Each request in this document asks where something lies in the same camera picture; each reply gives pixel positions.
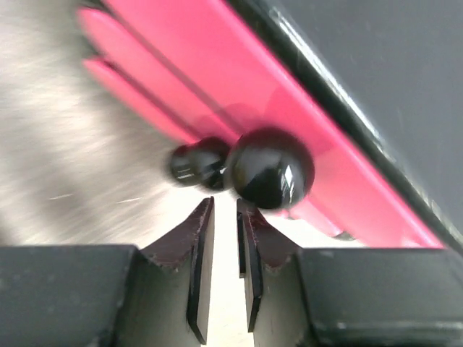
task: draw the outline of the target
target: blurred background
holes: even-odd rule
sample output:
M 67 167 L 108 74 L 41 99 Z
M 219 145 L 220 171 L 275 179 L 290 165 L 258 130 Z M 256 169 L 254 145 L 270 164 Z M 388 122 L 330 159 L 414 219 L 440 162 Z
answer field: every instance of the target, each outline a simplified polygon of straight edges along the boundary
M 175 144 L 98 86 L 75 0 L 0 0 L 0 242 L 131 243 L 175 227 L 204 197 L 164 173 Z M 251 346 L 238 278 L 234 199 L 216 200 L 208 346 Z M 341 245 L 269 217 L 296 242 Z

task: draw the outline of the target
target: black sphere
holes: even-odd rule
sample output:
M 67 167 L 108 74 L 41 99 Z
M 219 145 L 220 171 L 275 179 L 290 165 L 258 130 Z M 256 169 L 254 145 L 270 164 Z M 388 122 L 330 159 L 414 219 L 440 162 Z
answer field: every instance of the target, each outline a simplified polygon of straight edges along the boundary
M 307 148 L 279 129 L 266 128 L 239 139 L 227 161 L 227 181 L 248 202 L 264 210 L 301 201 L 315 178 Z
M 191 187 L 199 184 L 199 177 L 192 170 L 188 146 L 180 146 L 172 152 L 169 159 L 169 173 L 182 186 Z
M 192 172 L 203 187 L 220 192 L 225 190 L 225 163 L 230 146 L 217 137 L 199 141 L 188 151 Z

